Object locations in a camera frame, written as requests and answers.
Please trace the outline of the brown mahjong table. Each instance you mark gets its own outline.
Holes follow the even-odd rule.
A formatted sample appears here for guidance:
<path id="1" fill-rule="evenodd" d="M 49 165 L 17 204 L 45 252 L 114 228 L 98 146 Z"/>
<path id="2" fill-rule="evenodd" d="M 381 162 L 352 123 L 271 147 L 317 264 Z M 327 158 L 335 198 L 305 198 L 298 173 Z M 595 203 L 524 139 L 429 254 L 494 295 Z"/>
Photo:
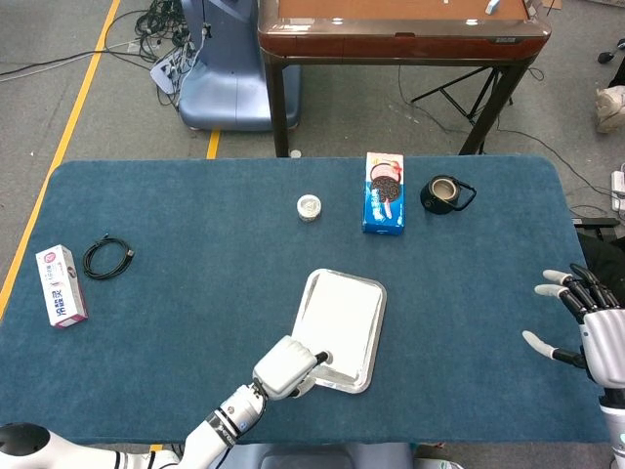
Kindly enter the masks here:
<path id="1" fill-rule="evenodd" d="M 542 0 L 256 0 L 275 154 L 289 154 L 283 70 L 304 64 L 490 67 L 501 74 L 461 147 L 476 154 L 552 28 Z"/>

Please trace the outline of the white floor power strip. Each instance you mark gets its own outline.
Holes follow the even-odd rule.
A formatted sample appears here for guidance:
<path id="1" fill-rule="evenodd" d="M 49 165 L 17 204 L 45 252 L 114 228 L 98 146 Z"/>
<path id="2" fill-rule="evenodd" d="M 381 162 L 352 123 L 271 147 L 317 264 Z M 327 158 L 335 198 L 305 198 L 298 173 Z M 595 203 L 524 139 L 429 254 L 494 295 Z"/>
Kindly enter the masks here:
<path id="1" fill-rule="evenodd" d="M 157 62 L 149 74 L 162 92 L 167 95 L 174 95 L 178 93 L 187 69 L 187 59 L 183 51 L 179 49 Z"/>

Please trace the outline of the blue cookie box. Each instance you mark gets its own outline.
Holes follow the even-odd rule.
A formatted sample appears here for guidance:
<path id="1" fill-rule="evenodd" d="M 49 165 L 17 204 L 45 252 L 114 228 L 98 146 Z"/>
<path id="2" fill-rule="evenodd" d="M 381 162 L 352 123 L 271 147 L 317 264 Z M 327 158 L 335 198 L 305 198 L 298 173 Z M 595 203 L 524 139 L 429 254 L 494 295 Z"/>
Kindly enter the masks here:
<path id="1" fill-rule="evenodd" d="M 402 154 L 366 155 L 362 231 L 401 235 L 405 226 Z"/>

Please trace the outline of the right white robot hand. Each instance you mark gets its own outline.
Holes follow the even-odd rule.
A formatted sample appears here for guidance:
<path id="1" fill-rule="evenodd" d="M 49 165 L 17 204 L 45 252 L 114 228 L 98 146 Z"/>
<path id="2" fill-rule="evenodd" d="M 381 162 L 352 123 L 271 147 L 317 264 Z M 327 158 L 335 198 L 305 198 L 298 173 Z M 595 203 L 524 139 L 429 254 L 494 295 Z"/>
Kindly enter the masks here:
<path id="1" fill-rule="evenodd" d="M 572 264 L 571 271 L 545 270 L 544 284 L 534 287 L 541 296 L 554 297 L 569 310 L 581 337 L 577 353 L 547 344 L 529 330 L 521 333 L 538 354 L 587 371 L 605 389 L 625 389 L 625 308 L 590 270 Z"/>

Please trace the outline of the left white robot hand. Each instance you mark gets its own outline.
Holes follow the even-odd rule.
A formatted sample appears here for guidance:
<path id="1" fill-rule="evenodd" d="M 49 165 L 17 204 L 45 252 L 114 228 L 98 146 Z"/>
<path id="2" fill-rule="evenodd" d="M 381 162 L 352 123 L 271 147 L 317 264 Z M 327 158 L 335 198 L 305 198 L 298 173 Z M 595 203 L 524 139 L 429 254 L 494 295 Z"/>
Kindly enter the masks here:
<path id="1" fill-rule="evenodd" d="M 312 371 L 332 362 L 328 351 L 317 354 L 289 335 L 282 337 L 254 366 L 253 381 L 270 401 L 304 396 L 315 384 Z"/>

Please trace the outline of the blue grey robot torso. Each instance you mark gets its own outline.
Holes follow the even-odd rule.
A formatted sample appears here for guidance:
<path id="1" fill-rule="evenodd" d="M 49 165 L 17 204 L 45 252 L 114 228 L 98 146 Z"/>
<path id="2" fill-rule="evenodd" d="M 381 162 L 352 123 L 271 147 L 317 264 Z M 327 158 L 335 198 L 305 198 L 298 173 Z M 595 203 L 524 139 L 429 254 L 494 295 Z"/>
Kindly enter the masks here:
<path id="1" fill-rule="evenodd" d="M 414 469 L 407 443 L 235 446 L 209 469 Z"/>

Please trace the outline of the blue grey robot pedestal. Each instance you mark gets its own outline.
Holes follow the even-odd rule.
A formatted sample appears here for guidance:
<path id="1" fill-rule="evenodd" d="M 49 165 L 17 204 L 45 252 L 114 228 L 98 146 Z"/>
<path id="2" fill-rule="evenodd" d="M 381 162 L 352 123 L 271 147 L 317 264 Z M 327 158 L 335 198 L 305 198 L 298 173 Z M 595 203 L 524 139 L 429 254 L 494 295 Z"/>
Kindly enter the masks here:
<path id="1" fill-rule="evenodd" d="M 258 0 L 181 0 L 199 55 L 181 84 L 190 128 L 269 132 L 271 110 L 258 41 Z M 203 36 L 210 25 L 211 37 Z"/>

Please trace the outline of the white wall power strip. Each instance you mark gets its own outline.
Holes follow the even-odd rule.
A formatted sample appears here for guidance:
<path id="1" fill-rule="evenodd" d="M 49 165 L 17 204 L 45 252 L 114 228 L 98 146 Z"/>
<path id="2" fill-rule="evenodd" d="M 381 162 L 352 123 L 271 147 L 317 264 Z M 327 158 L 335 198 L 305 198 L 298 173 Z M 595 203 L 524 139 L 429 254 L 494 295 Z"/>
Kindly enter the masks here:
<path id="1" fill-rule="evenodd" d="M 615 212 L 625 211 L 625 173 L 613 171 L 610 175 L 611 209 Z"/>

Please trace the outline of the beige shoe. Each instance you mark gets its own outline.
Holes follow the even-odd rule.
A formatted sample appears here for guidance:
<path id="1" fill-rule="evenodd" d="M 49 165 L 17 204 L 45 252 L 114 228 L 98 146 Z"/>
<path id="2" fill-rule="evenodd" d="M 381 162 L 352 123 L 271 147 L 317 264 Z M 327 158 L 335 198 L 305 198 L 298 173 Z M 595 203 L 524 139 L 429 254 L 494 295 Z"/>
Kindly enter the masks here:
<path id="1" fill-rule="evenodd" d="M 598 90 L 595 106 L 598 132 L 609 133 L 625 127 L 625 86 Z"/>

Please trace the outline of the blue felt table cover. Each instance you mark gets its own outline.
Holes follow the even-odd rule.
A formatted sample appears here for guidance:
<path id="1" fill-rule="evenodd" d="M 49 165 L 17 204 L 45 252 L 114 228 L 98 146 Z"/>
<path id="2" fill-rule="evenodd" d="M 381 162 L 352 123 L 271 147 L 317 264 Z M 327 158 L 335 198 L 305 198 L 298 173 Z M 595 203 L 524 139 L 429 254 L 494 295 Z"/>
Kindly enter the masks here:
<path id="1" fill-rule="evenodd" d="M 575 320 L 533 288 L 583 256 L 553 164 L 405 160 L 400 235 L 361 229 L 362 158 L 71 161 L 53 174 L 4 317 L 0 425 L 81 443 L 178 442 L 289 333 L 319 268 L 387 291 L 369 388 L 268 406 L 247 442 L 603 442 L 599 388 L 524 330 L 574 350 Z M 424 209 L 450 175 L 461 212 Z M 312 222 L 296 208 L 322 204 Z M 35 255 L 72 253 L 89 317 L 50 326 Z"/>

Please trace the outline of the black iron teapot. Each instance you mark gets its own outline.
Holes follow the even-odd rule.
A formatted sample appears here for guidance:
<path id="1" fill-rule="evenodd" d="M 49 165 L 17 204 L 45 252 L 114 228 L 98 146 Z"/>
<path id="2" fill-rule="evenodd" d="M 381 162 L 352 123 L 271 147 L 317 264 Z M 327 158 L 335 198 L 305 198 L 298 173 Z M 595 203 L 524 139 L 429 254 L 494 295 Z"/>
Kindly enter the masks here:
<path id="1" fill-rule="evenodd" d="M 450 175 L 434 176 L 420 191 L 424 209 L 436 215 L 465 210 L 475 199 L 477 190 Z"/>

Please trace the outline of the small clear screw jar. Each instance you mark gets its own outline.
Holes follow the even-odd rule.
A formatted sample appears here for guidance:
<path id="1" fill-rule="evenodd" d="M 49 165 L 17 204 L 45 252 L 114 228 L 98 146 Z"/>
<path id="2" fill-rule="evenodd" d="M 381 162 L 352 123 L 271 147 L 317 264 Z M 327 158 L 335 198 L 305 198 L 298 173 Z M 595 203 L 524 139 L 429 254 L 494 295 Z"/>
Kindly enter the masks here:
<path id="1" fill-rule="evenodd" d="M 303 222 L 312 222 L 321 214 L 321 200 L 314 194 L 302 195 L 296 204 L 298 216 Z"/>

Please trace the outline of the white pink toothpaste box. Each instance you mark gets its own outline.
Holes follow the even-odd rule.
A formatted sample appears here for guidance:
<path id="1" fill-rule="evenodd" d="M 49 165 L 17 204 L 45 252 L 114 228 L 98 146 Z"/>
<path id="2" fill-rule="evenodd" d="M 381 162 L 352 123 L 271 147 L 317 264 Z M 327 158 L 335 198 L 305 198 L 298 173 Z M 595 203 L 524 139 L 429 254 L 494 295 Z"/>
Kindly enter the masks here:
<path id="1" fill-rule="evenodd" d="M 62 244 L 35 255 L 49 323 L 68 328 L 89 315 L 72 253 Z"/>

